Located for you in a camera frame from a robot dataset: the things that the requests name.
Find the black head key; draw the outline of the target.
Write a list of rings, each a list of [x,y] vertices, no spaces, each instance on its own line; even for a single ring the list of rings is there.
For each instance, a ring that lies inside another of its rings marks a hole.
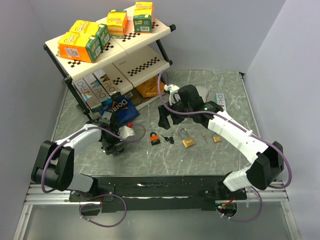
[[[178,144],[175,143],[175,141],[174,141],[174,139],[173,139],[172,136],[171,136],[171,137],[167,137],[167,136],[164,136],[164,135],[162,135],[162,134],[161,134],[161,136],[164,138],[164,140],[165,140],[166,142],[168,142],[168,143],[170,143],[170,144],[172,144],[172,145],[177,145],[177,146],[178,146]]]

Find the orange padlock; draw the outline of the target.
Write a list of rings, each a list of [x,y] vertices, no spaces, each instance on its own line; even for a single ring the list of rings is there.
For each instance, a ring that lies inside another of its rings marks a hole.
[[[161,143],[159,136],[155,132],[150,133],[150,143],[152,146],[155,146]]]

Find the long shackle brass padlock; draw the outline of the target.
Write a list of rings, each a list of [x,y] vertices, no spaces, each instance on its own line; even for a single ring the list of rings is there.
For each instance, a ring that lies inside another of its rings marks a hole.
[[[179,129],[179,135],[186,149],[196,144],[194,138],[190,136],[189,132],[185,128]]]

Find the small silver keys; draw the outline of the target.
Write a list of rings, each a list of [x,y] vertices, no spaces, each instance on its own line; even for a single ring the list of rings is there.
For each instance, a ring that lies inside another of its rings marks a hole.
[[[205,143],[208,144],[207,134],[203,130],[201,131],[201,133],[202,133],[202,137],[203,137]]]

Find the small brass padlock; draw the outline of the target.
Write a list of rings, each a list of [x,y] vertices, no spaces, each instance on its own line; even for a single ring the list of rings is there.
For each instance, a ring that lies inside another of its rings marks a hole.
[[[220,143],[222,141],[222,138],[220,135],[218,135],[216,132],[212,134],[212,139],[214,143]]]

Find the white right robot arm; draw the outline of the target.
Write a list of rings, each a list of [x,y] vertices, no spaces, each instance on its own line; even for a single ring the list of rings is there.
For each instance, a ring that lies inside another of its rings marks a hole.
[[[223,199],[230,199],[236,191],[246,187],[265,190],[284,170],[281,144],[274,142],[268,145],[258,139],[252,131],[234,121],[216,102],[204,102],[194,85],[178,87],[169,84],[164,86],[164,91],[169,93],[169,101],[158,107],[159,127],[168,130],[171,127],[169,117],[174,125],[191,118],[223,137],[250,162],[250,166],[225,175],[218,187]]]

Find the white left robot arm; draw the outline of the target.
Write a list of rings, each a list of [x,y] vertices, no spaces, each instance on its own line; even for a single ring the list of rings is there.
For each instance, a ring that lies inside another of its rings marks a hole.
[[[101,118],[89,120],[75,133],[57,140],[44,141],[39,148],[31,180],[54,190],[76,190],[87,201],[99,195],[98,184],[88,175],[75,171],[75,158],[93,143],[101,142],[107,155],[121,153],[126,144],[123,139],[134,135],[132,128],[119,127],[117,116],[106,112]]]

